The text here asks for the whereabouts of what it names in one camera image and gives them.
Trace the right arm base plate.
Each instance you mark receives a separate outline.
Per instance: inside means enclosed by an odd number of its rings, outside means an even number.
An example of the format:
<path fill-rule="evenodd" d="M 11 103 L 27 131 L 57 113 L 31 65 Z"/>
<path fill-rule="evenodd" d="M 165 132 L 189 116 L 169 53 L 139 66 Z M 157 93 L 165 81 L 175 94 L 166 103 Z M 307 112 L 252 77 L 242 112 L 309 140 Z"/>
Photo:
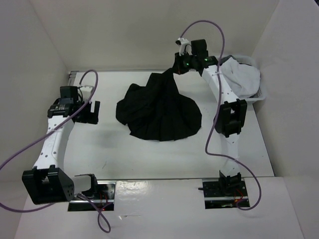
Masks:
<path fill-rule="evenodd" d="M 250 207 L 244 180 L 234 188 L 223 190 L 218 179 L 203 179 L 198 190 L 203 192 L 206 209 L 236 208 L 237 203 L 243 208 Z"/>

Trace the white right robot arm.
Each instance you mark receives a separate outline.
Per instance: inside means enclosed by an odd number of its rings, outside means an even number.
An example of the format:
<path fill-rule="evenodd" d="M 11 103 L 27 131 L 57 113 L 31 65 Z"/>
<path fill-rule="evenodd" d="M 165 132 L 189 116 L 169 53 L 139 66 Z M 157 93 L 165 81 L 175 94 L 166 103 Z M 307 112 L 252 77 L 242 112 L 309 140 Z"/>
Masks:
<path fill-rule="evenodd" d="M 179 52 L 175 54 L 174 68 L 177 74 L 189 70 L 197 71 L 212 90 L 218 106 L 213 121 L 221 141 L 219 157 L 226 161 L 219 171 L 219 179 L 213 186 L 203 186 L 202 191 L 211 197 L 229 197 L 241 184 L 241 173 L 237 164 L 239 158 L 238 140 L 244 126 L 247 103 L 233 92 L 221 71 L 221 58 L 208 55 L 204 39 L 188 41 L 180 37 L 176 44 Z"/>

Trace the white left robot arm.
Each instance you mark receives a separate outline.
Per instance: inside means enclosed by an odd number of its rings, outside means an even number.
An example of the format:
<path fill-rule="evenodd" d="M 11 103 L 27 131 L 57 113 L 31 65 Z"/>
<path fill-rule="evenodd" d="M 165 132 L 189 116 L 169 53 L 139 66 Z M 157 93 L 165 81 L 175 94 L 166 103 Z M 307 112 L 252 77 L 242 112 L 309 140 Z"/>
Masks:
<path fill-rule="evenodd" d="M 47 111 L 48 136 L 31 170 L 22 174 L 22 181 L 36 205 L 70 202 L 82 193 L 93 199 L 99 194 L 94 174 L 68 176 L 64 156 L 75 123 L 97 124 L 100 102 L 90 101 L 92 86 L 62 86 L 60 97 Z"/>

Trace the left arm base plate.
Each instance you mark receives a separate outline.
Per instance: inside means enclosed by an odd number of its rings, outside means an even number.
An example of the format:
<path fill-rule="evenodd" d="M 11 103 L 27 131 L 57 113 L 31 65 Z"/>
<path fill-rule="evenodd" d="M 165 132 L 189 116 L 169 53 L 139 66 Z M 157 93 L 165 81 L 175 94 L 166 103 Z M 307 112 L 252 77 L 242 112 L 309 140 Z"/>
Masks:
<path fill-rule="evenodd" d="M 116 192 L 116 181 L 98 180 L 97 192 L 87 198 L 102 211 L 113 211 Z M 74 198 L 68 204 L 69 212 L 95 211 L 95 208 L 87 201 Z"/>

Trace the black skirt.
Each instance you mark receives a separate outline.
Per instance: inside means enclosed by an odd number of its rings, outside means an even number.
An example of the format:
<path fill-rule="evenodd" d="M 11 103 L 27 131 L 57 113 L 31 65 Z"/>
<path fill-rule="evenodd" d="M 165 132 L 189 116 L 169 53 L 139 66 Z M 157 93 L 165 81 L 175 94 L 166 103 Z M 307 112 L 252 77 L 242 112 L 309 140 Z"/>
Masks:
<path fill-rule="evenodd" d="M 139 139 L 176 141 L 198 133 L 202 114 L 193 99 L 179 93 L 169 68 L 151 73 L 145 86 L 131 84 L 117 102 L 116 119 Z"/>

